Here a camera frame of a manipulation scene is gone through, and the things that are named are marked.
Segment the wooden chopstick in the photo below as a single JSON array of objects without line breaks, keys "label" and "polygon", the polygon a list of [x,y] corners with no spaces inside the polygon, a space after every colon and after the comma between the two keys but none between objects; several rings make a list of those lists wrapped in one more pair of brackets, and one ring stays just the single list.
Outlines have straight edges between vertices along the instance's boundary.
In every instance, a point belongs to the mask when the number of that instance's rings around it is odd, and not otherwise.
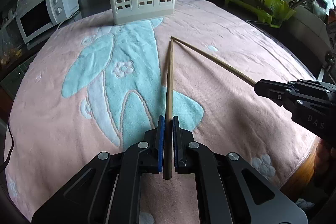
[{"label": "wooden chopstick", "polygon": [[226,64],[224,61],[221,61],[218,58],[214,57],[213,55],[208,54],[205,51],[200,50],[199,48],[197,48],[195,46],[192,46],[191,44],[189,44],[187,42],[184,42],[181,39],[175,38],[173,36],[171,37],[171,39],[173,39],[174,42],[178,42],[178,43],[186,46],[187,48],[197,52],[198,54],[204,56],[205,58],[211,60],[213,63],[215,63],[215,64],[219,65],[220,67],[224,68],[225,70],[229,71],[230,73],[232,73],[236,77],[240,78],[241,80],[243,80],[245,83],[247,83],[251,87],[254,88],[254,86],[256,85],[256,82],[254,80],[252,80],[251,78],[249,78],[245,74],[241,73],[239,70],[235,69],[234,67]]},{"label": "wooden chopstick", "polygon": [[163,158],[163,179],[172,177],[172,133],[171,120],[173,118],[173,70],[174,70],[174,42],[171,39],[168,49],[167,85],[166,85],[166,111],[165,111],[165,138]]}]

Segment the white microwave oven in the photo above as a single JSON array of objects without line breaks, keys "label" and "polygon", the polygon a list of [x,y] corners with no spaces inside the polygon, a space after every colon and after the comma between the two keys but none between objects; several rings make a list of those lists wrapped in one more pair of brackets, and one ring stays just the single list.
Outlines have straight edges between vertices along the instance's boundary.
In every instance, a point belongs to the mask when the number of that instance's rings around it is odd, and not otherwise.
[{"label": "white microwave oven", "polygon": [[78,10],[78,0],[28,0],[16,16],[24,43],[70,19]]}]

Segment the pink and teal towel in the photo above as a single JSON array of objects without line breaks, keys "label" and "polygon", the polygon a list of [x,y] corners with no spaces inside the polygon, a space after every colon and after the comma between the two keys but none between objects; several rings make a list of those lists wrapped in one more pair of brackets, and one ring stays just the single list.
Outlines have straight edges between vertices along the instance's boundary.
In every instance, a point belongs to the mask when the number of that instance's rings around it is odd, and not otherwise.
[{"label": "pink and teal towel", "polygon": [[[110,11],[55,32],[22,79],[10,114],[9,195],[28,219],[101,151],[142,140],[165,114],[166,55],[176,37],[254,81],[310,79],[284,48],[203,0],[175,14],[115,27]],[[240,154],[282,187],[310,154],[315,135],[290,112],[192,49],[174,46],[173,112],[212,151]]]}]

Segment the lime green dish rack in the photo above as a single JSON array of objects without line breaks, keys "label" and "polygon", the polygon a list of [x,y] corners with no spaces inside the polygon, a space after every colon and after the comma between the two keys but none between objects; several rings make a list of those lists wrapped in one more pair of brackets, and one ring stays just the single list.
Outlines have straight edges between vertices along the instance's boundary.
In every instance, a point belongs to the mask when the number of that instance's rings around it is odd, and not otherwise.
[{"label": "lime green dish rack", "polygon": [[283,0],[225,0],[224,5],[232,2],[257,15],[258,21],[280,28],[283,21],[291,18],[296,10]]}]

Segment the green lower cabinet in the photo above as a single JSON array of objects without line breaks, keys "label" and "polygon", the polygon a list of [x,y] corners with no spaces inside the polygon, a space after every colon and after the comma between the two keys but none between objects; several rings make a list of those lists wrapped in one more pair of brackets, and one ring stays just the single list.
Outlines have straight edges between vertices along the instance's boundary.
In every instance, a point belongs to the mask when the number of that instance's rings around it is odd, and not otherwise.
[{"label": "green lower cabinet", "polygon": [[3,80],[1,80],[1,87],[14,100],[23,77],[29,69],[30,64],[33,62],[37,54],[31,56],[25,62],[18,65],[12,72],[10,72]]}]

